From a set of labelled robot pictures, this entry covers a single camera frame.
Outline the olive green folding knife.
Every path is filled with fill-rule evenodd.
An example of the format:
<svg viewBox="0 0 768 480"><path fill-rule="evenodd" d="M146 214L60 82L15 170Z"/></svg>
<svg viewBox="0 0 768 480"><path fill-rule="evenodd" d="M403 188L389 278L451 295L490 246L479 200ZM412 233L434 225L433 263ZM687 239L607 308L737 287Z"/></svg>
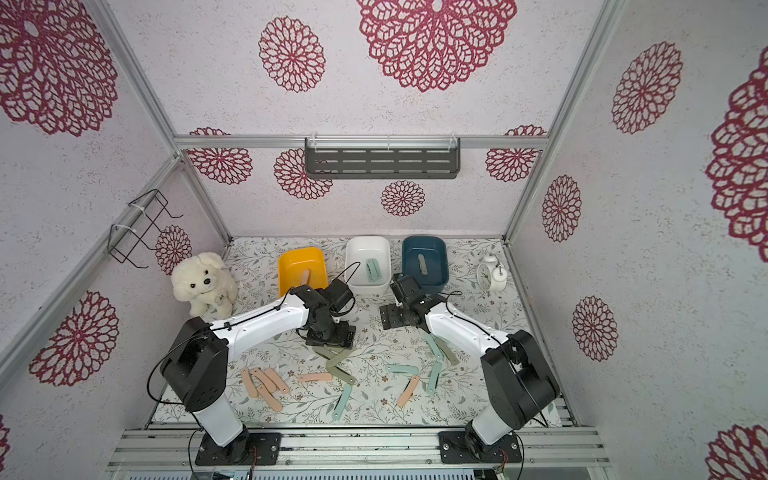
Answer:
<svg viewBox="0 0 768 480"><path fill-rule="evenodd" d="M449 347L448 343L445 342L443 339L439 337L434 337L434 342L440 349L440 351L443 353L447 361L451 366L456 366L460 363L458 357L454 354L454 352Z"/></svg>
<svg viewBox="0 0 768 480"><path fill-rule="evenodd" d="M337 366L330 366L326 368L327 372L330 373L333 377L341 380L342 382L355 386L358 381L357 379L352 376L351 374L345 372L344 370L338 368Z"/></svg>
<svg viewBox="0 0 768 480"><path fill-rule="evenodd" d="M326 362L326 367L328 369L332 367L336 367L341 362L345 361L350 354L353 352L351 348L327 348L328 351L328 359Z"/></svg>
<svg viewBox="0 0 768 480"><path fill-rule="evenodd" d="M419 254L418 255L418 261L419 261L420 274L422 276L427 276L428 275L428 266L427 266L427 262L426 262L425 256L423 254Z"/></svg>
<svg viewBox="0 0 768 480"><path fill-rule="evenodd" d="M312 350L326 360L330 360L337 356L337 353L334 350L327 347L313 346Z"/></svg>

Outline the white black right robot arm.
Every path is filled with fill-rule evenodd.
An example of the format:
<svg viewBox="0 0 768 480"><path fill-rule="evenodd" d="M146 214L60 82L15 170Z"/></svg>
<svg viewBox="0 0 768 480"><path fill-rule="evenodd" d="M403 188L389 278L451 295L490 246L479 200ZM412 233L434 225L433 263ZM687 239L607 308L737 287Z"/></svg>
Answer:
<svg viewBox="0 0 768 480"><path fill-rule="evenodd" d="M380 308L386 330L414 327L480 361L489 406L465 429L464 446L479 455L541 415L561 394L535 338L525 330L507 333L473 320L447 296L428 294L410 275L396 274L393 304Z"/></svg>

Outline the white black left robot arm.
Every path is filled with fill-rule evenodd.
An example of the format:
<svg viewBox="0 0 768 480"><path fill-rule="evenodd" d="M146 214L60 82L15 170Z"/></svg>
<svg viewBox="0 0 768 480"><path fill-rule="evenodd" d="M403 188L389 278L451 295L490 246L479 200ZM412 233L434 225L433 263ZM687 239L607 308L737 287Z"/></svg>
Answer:
<svg viewBox="0 0 768 480"><path fill-rule="evenodd" d="M355 327L340 317L345 307L354 305L351 289L335 280L325 288L293 287L272 303L224 320L208 323L194 317L182 325L157 367L184 408L199 422L205 438L226 448L246 431L225 395L229 364L273 337L294 330L304 332L309 346L349 347Z"/></svg>

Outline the teal plastic storage box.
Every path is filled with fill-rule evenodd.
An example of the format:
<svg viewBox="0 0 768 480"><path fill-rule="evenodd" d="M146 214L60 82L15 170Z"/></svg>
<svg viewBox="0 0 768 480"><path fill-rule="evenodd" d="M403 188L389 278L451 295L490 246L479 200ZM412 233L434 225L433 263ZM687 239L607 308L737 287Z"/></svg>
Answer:
<svg viewBox="0 0 768 480"><path fill-rule="evenodd" d="M450 275L445 242L435 236L410 236L402 243L402 273L412 276L428 294L439 294Z"/></svg>

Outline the white plastic storage box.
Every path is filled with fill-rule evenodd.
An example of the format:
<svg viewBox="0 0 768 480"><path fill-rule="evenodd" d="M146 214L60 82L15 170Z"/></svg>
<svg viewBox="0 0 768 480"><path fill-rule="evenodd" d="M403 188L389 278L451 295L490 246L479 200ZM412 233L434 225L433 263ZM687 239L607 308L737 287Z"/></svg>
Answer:
<svg viewBox="0 0 768 480"><path fill-rule="evenodd" d="M355 296L384 295L392 277L391 248L382 236L358 236L345 248L344 278Z"/></svg>

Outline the yellow plastic storage box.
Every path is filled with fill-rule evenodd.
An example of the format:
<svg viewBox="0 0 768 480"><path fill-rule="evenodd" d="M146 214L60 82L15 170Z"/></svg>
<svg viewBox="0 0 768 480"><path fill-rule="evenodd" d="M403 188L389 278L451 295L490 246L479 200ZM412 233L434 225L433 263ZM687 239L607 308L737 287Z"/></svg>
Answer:
<svg viewBox="0 0 768 480"><path fill-rule="evenodd" d="M311 288L328 286L325 257L319 248L307 247L283 253L278 260L279 295L283 296L291 288L302 286L302 272L307 269L311 271L308 284Z"/></svg>

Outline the white twin-bell alarm clock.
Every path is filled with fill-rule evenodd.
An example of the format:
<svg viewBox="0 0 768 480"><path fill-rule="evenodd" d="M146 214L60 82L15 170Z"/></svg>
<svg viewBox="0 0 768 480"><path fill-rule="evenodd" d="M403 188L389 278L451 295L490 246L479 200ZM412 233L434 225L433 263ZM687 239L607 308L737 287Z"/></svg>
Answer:
<svg viewBox="0 0 768 480"><path fill-rule="evenodd" d="M476 269L478 286L485 292L503 291L508 282L508 272L495 255L485 255Z"/></svg>

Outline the white plush dog toy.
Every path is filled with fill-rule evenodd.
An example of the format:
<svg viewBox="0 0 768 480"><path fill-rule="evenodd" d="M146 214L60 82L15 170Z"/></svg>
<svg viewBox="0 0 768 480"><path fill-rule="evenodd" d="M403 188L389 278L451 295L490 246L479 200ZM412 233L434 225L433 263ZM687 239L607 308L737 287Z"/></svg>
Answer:
<svg viewBox="0 0 768 480"><path fill-rule="evenodd" d="M210 309L218 319L232 316L238 286L222 257L202 252L180 262L172 271L173 295L189 303L191 317L202 317Z"/></svg>

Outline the grey wall shelf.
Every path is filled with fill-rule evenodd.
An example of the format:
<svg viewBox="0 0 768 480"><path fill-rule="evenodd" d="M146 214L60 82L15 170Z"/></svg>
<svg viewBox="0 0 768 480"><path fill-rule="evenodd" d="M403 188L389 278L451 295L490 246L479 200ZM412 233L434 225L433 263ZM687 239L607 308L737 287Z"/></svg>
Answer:
<svg viewBox="0 0 768 480"><path fill-rule="evenodd" d="M461 141L388 138L370 143L305 140L305 171L314 180L453 180Z"/></svg>

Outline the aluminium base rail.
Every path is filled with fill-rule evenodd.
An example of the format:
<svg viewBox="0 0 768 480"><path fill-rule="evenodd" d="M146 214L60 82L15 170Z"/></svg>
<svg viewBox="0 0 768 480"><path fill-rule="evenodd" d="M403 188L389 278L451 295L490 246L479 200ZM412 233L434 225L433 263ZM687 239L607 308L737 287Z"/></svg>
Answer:
<svg viewBox="0 0 768 480"><path fill-rule="evenodd" d="M524 428L507 438L506 451L485 461L460 448L464 431L449 427L276 428L251 431L263 470L343 469L491 469L511 473L536 468L611 466L604 443L591 427ZM197 465L202 435L189 429L127 430L107 463L106 472L125 477L140 471L206 473Z"/></svg>

